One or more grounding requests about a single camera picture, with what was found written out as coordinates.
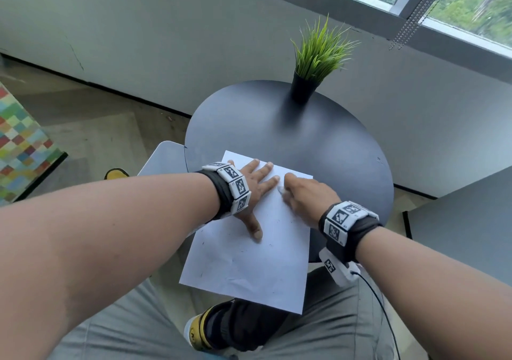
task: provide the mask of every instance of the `crack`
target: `crack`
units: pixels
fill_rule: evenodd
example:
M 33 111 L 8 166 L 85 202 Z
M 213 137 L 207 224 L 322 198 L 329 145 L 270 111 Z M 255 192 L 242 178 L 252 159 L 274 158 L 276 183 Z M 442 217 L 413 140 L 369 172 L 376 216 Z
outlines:
M 73 48 L 73 46 L 71 46 L 71 43 L 68 43 L 68 45 L 69 45 L 69 47 L 71 47 L 71 51 L 73 52 L 73 55 L 75 56 L 76 61 L 78 62 L 78 64 L 82 68 L 82 72 L 84 72 L 85 70 L 83 69 L 83 66 L 82 66 L 82 63 L 80 62 L 80 59 L 78 59 L 78 57 L 76 56 L 75 49 Z

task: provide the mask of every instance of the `gray tabletop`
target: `gray tabletop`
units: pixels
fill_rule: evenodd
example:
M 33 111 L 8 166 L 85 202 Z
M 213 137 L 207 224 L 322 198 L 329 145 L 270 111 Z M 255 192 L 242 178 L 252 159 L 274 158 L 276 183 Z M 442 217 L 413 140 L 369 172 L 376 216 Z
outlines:
M 391 171 L 381 148 L 346 109 L 314 93 L 305 105 L 290 84 L 247 81 L 216 91 L 195 111 L 185 136 L 189 171 L 221 160 L 225 150 L 312 175 L 387 222 Z M 321 239 L 312 238 L 313 255 Z

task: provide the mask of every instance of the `gray pants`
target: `gray pants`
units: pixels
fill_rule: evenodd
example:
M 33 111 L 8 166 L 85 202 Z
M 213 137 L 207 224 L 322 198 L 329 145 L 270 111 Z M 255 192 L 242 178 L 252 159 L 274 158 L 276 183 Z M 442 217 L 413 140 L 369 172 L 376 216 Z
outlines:
M 386 318 L 366 283 L 359 279 L 340 288 L 320 267 L 308 274 L 303 314 L 288 316 L 261 351 L 241 353 L 239 358 L 391 360 L 393 355 Z M 51 360 L 196 358 L 209 357 L 185 341 L 149 279 L 72 330 L 49 356 Z

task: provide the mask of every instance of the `fingernail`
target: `fingernail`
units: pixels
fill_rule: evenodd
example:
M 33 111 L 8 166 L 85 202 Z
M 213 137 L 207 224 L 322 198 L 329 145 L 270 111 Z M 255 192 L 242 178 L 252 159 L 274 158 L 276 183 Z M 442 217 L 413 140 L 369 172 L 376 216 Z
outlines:
M 263 238 L 263 231 L 257 230 L 253 236 L 255 240 L 260 241 Z

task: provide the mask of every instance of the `black wristband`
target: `black wristband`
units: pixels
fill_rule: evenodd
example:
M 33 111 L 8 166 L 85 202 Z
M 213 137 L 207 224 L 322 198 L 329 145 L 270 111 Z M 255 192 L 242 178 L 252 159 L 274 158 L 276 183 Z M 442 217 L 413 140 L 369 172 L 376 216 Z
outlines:
M 373 231 L 375 228 L 382 226 L 379 220 L 374 217 L 366 216 L 362 219 L 357 220 L 354 225 L 347 232 L 347 242 L 345 246 L 340 245 L 335 240 L 331 239 L 327 234 L 323 232 L 323 226 L 325 224 L 325 219 L 327 218 L 327 214 L 334 208 L 337 204 L 341 202 L 336 202 L 332 204 L 320 217 L 318 221 L 318 230 L 322 233 L 322 235 L 327 239 L 327 249 L 334 255 L 336 258 L 342 263 L 347 262 L 356 262 L 358 261 L 355 258 L 355 251 L 359 242 L 362 240 L 364 236 L 366 236 L 369 232 Z
M 233 205 L 234 198 L 229 190 L 229 185 L 216 171 L 199 170 L 196 171 L 196 173 L 207 176 L 213 182 L 215 189 L 217 190 L 221 206 L 215 217 L 212 218 L 212 221 L 219 220 L 223 214 L 231 211 L 231 206 Z

